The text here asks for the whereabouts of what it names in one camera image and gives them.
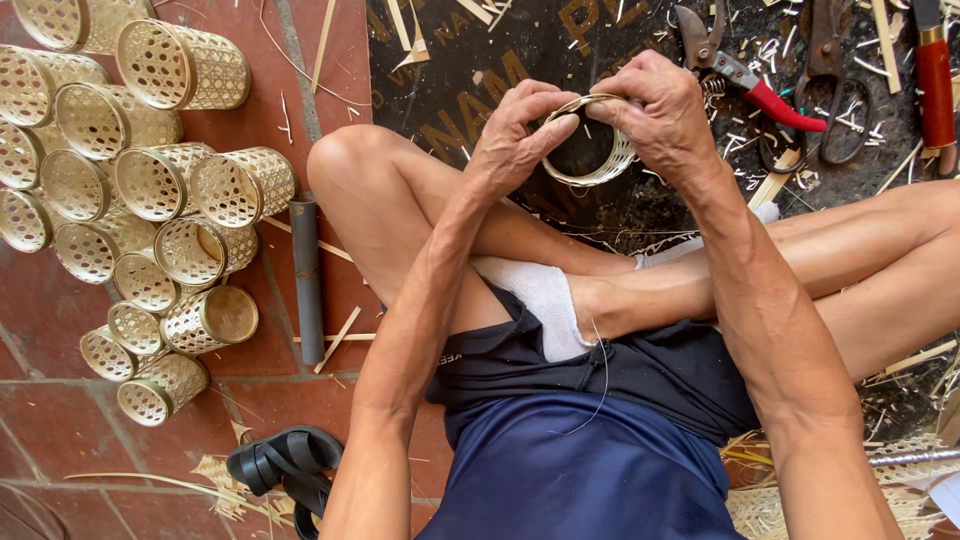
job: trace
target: red knife handle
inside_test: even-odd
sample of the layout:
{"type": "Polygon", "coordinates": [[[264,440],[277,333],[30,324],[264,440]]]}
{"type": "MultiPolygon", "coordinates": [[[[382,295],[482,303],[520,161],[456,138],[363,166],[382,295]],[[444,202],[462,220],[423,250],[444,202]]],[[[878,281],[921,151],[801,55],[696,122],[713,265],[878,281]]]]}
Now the red knife handle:
{"type": "Polygon", "coordinates": [[[953,88],[947,42],[938,39],[917,47],[917,89],[924,146],[943,148],[953,144],[953,88]]]}
{"type": "Polygon", "coordinates": [[[784,126],[790,126],[802,132],[821,133],[827,130],[827,122],[819,118],[803,116],[796,112],[789,105],[783,103],[783,100],[763,81],[757,81],[749,92],[743,94],[743,97],[756,105],[764,114],[784,126]]]}

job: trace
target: gray pipe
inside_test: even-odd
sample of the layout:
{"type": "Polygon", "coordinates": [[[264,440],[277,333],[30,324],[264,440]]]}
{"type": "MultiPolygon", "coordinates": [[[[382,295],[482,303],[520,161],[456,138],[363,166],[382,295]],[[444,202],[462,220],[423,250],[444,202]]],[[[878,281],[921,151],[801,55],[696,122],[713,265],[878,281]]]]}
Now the gray pipe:
{"type": "Polygon", "coordinates": [[[871,467],[886,467],[888,465],[904,465],[907,463],[921,463],[923,461],[940,461],[960,457],[960,447],[942,448],[939,450],[920,450],[901,454],[884,454],[870,456],[871,467]]]}
{"type": "Polygon", "coordinates": [[[320,251],[317,248],[317,202],[290,200],[290,228],[297,272],[297,312],[300,314],[300,348],[303,363],[324,359],[324,310],[320,303],[320,251]]]}

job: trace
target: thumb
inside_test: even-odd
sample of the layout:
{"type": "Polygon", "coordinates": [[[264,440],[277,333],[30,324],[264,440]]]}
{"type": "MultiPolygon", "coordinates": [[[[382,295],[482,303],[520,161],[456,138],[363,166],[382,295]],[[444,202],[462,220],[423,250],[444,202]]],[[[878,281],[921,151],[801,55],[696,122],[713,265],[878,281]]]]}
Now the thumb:
{"type": "Polygon", "coordinates": [[[558,118],[543,124],[536,133],[523,139],[525,145],[528,145],[538,160],[560,146],[567,137],[573,135],[580,125],[580,117],[576,114],[564,114],[558,118]]]}
{"type": "Polygon", "coordinates": [[[623,131],[627,118],[636,113],[636,106],[622,99],[605,99],[587,105],[587,117],[610,124],[623,131]]]}

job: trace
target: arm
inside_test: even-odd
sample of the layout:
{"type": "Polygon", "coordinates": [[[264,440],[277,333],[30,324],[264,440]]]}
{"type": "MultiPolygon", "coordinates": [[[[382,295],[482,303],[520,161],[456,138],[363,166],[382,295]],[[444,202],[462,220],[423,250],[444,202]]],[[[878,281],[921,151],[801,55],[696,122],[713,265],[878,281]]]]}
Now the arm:
{"type": "Polygon", "coordinates": [[[487,210],[523,183],[577,127],[576,117],[527,136],[524,126],[577,94],[524,81],[504,95],[376,334],[353,393],[350,433],[321,536],[410,537],[407,449],[417,408],[449,329],[473,238],[487,210]]]}
{"type": "Polygon", "coordinates": [[[791,538],[902,538],[863,452],[856,392],[827,326],[716,154],[696,80],[646,51],[594,87],[684,197],[704,238],[724,341],[770,440],[791,538]]]}

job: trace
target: navy blue shirt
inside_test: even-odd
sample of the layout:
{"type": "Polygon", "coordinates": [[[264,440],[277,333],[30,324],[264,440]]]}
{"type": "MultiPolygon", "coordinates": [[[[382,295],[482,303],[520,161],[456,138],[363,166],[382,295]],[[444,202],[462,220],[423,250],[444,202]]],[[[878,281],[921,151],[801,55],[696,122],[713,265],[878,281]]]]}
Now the navy blue shirt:
{"type": "Polygon", "coordinates": [[[446,415],[455,449],[419,540],[742,539],[717,448],[636,402],[557,392],[446,415]]]}

